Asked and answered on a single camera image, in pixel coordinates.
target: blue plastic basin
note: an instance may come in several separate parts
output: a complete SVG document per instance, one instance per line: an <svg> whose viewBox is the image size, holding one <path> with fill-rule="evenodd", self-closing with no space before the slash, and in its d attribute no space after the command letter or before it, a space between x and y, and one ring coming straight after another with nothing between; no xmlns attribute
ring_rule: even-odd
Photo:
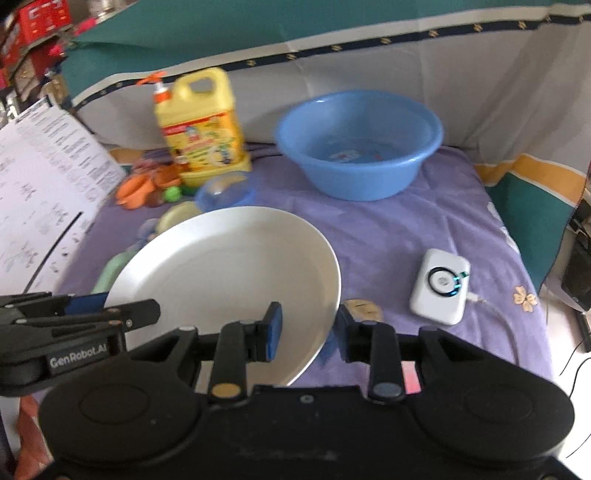
<svg viewBox="0 0 591 480"><path fill-rule="evenodd" d="M377 90L351 90L298 105L275 133L279 150L321 191L343 200L401 192L443 141L421 103Z"/></svg>

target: paper sheet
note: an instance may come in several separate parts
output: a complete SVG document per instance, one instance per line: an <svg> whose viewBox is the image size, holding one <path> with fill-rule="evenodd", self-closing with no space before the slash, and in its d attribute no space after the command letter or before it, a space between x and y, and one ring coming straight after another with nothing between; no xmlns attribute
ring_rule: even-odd
<svg viewBox="0 0 591 480"><path fill-rule="evenodd" d="M0 294L55 289L125 172L43 101L0 130Z"/></svg>

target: round button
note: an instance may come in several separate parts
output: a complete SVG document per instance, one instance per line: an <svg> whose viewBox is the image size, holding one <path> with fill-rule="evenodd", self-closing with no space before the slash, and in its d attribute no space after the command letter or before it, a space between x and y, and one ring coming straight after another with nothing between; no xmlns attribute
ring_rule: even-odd
<svg viewBox="0 0 591 480"><path fill-rule="evenodd" d="M451 297L457 293L462 284L460 278L444 267L433 268L428 275L431 289L438 295Z"/></svg>

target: orange toy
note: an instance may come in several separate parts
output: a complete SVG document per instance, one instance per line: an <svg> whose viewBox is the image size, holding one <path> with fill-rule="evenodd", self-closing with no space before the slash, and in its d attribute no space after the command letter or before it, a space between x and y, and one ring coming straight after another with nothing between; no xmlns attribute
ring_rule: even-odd
<svg viewBox="0 0 591 480"><path fill-rule="evenodd" d="M181 178L178 176L174 165L160 167L154 174L154 183L158 189L167 189L168 187L177 187L181 185Z"/></svg>
<svg viewBox="0 0 591 480"><path fill-rule="evenodd" d="M148 195L156 189L150 173L142 173L128 178L115 194L117 205L128 210L141 207L146 203Z"/></svg>

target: charging cable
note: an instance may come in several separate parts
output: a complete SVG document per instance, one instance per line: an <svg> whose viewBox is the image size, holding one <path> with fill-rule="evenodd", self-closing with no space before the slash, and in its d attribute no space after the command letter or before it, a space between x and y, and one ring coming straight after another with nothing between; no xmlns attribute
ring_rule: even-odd
<svg viewBox="0 0 591 480"><path fill-rule="evenodd" d="M513 350L513 357L515 358L515 365L519 366L519 353L518 353L519 350L517 349L517 343L515 341L515 336L513 335L513 331L511 330L511 327L509 326L509 321L507 321L507 317L505 317L503 312L501 312L495 305L493 305L487 299L483 299L481 296L479 296L471 291L469 291L466 294L466 300L471 301L472 303L482 303L483 305L488 306L488 308L491 309L496 314L496 317L498 318L499 322L501 323L501 326L505 329L505 331L507 332L507 336L509 337L509 341L511 343L511 348Z"/></svg>

